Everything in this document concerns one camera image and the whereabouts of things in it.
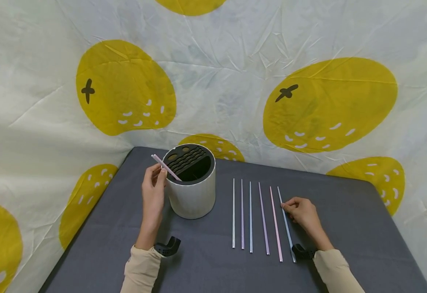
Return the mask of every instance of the gray table surface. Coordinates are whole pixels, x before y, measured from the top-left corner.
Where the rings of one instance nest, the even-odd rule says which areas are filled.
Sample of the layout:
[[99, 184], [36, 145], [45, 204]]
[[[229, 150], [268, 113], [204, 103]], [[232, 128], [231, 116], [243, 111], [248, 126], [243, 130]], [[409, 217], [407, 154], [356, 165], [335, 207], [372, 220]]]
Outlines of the gray table surface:
[[[71, 246], [40, 292], [119, 292], [124, 265], [142, 219], [140, 185], [150, 154], [134, 148], [108, 185]], [[367, 293], [427, 292], [427, 283], [376, 189], [368, 182], [257, 164], [217, 160], [216, 203], [201, 219], [177, 216], [166, 200], [158, 241], [180, 238], [178, 253], [162, 261], [153, 292], [327, 292], [312, 261], [293, 263], [276, 186], [283, 200], [310, 198], [334, 246]], [[236, 178], [236, 249], [232, 249], [232, 179]], [[241, 250], [241, 187], [244, 180], [245, 250]], [[249, 253], [249, 182], [252, 182], [253, 254]], [[266, 255], [257, 182], [261, 182], [270, 255]], [[269, 186], [283, 253], [279, 262]], [[294, 243], [312, 247], [288, 221]]]

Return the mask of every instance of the straw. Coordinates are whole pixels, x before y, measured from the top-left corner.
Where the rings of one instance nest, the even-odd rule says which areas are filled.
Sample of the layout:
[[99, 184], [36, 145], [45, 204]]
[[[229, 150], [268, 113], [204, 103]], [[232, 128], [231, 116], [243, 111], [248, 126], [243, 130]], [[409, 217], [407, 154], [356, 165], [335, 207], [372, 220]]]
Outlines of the straw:
[[244, 210], [242, 200], [242, 179], [241, 179], [241, 249], [244, 249]]
[[280, 237], [279, 237], [279, 228], [277, 226], [277, 217], [275, 216], [275, 207], [273, 206], [273, 197], [272, 197], [272, 187], [269, 186], [271, 191], [271, 201], [272, 201], [272, 213], [273, 213], [273, 222], [275, 224], [275, 235], [277, 236], [277, 248], [279, 249], [279, 261], [283, 262], [282, 258], [282, 248], [280, 247]]
[[253, 210], [251, 209], [251, 181], [249, 182], [249, 253], [253, 253]]
[[164, 167], [168, 171], [168, 173], [170, 173], [174, 177], [174, 179], [176, 179], [177, 181], [181, 181], [182, 182], [182, 180], [179, 179], [179, 177], [176, 176], [176, 174], [173, 171], [171, 171], [171, 169], [168, 168], [168, 166], [166, 166], [166, 164], [163, 163], [163, 161], [157, 155], [152, 155], [152, 158], [154, 158], [155, 161], [157, 161], [158, 163], [160, 163], [160, 165], [162, 167]]
[[264, 227], [264, 240], [266, 241], [266, 253], [270, 254], [269, 251], [269, 238], [267, 237], [267, 228], [266, 228], [266, 218], [264, 218], [264, 206], [262, 204], [262, 192], [261, 192], [261, 183], [257, 183], [259, 185], [259, 197], [261, 198], [261, 212], [262, 212], [262, 225]]
[[233, 234], [231, 236], [231, 240], [233, 243], [233, 248], [235, 248], [235, 179], [233, 178]]
[[[278, 186], [277, 186], [277, 191], [279, 192], [280, 202], [283, 203], [282, 196], [280, 194], [280, 189]], [[290, 253], [292, 254], [293, 262], [296, 263], [296, 257], [292, 249], [293, 247], [292, 238], [290, 237], [290, 230], [288, 229], [287, 216], [285, 215], [285, 211], [283, 209], [282, 209], [282, 214], [283, 214], [283, 220], [285, 221], [285, 228], [287, 229], [287, 237], [288, 237], [288, 244], [290, 245]]]

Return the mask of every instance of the white straw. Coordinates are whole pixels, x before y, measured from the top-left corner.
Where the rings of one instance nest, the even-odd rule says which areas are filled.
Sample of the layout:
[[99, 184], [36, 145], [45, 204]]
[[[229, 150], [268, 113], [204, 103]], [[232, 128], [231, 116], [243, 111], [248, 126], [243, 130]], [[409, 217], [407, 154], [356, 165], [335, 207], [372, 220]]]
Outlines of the white straw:
[[235, 179], [233, 178], [233, 234], [232, 234], [232, 242], [233, 248], [235, 248]]
[[178, 176], [176, 176], [176, 174], [173, 171], [171, 171], [170, 168], [168, 168], [168, 166], [166, 166], [165, 163], [163, 163], [163, 161], [157, 155], [152, 155], [152, 158], [154, 158], [155, 161], [160, 163], [160, 165], [164, 167], [174, 177], [174, 179], [176, 179], [177, 181], [182, 181], [181, 179], [179, 179]]
[[242, 179], [241, 179], [241, 249], [244, 249], [244, 210], [242, 196]]

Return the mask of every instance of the beige sleeve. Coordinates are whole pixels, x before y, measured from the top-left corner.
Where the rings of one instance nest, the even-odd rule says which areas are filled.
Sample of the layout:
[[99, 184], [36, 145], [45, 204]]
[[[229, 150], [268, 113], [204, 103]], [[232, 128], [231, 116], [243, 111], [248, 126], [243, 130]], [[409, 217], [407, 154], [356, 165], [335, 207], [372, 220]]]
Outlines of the beige sleeve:
[[164, 258], [153, 247], [150, 250], [132, 246], [131, 258], [124, 269], [124, 282], [121, 293], [150, 293]]
[[364, 293], [339, 250], [316, 251], [314, 264], [329, 293]]

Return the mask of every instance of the white cylindrical holder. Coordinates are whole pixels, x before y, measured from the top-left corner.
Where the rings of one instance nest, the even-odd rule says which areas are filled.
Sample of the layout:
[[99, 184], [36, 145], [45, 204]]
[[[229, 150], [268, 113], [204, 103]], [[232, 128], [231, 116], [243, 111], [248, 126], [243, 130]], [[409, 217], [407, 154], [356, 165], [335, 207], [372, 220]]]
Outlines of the white cylindrical holder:
[[207, 215], [216, 200], [216, 160], [211, 151], [199, 144], [182, 144], [167, 152], [163, 162], [182, 180], [167, 177], [166, 193], [174, 212], [185, 219]]

